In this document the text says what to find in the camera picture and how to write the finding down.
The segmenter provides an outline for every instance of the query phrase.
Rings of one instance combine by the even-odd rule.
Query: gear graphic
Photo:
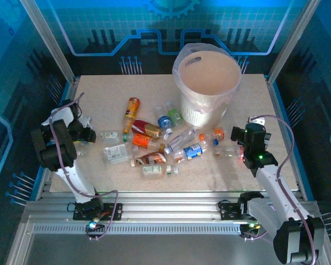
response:
[[[148,11],[153,11],[154,15],[160,15],[161,18],[169,17],[180,18],[181,15],[188,15],[188,12],[194,10],[199,0],[144,0],[148,6]]]
[[[0,17],[8,25],[18,22],[20,15],[19,0],[0,0]]]

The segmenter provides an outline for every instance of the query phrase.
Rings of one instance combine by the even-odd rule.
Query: granite countertop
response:
[[[157,124],[153,109],[165,105],[168,100],[179,106],[180,91],[172,75],[117,75],[81,76],[76,97],[85,95],[80,101],[84,116],[92,117],[91,124],[97,133],[95,144],[88,145],[86,157],[78,157],[78,165],[97,191],[159,191],[183,192],[196,190],[261,190],[263,189],[242,161],[215,158],[210,152],[191,161],[179,164],[179,174],[157,178],[143,178],[140,167],[131,167],[126,161],[115,165],[102,159],[105,143],[100,138],[103,130],[122,130],[122,117],[130,97],[141,101],[138,118]],[[241,87],[233,97],[219,126],[227,134],[224,143],[235,145],[229,137],[233,126],[243,128],[249,116],[275,114],[263,75],[243,75]],[[286,147],[277,121],[266,120],[266,129],[272,133],[268,151],[278,163],[287,155]],[[147,154],[142,150],[138,156]],[[291,189],[297,189],[295,176],[288,162],[282,173]],[[69,192],[70,189],[57,175],[54,176],[51,192]]]

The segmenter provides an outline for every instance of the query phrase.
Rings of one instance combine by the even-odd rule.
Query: yellow bottle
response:
[[[127,104],[126,112],[122,120],[123,130],[122,133],[124,136],[127,136],[129,130],[131,129],[132,124],[136,119],[136,113],[140,106],[141,102],[138,98],[130,98]]]

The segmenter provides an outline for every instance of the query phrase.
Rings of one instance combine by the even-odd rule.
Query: blue bottle label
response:
[[[202,155],[202,148],[199,144],[191,145],[183,149],[188,160]]]
[[[168,124],[172,124],[168,116],[162,116],[158,119],[158,125],[161,128],[166,127]]]

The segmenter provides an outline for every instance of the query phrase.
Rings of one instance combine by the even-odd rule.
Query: white plastic bin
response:
[[[225,50],[211,44],[186,44],[173,66],[181,91],[183,118],[198,128],[213,128],[239,88],[241,69]]]

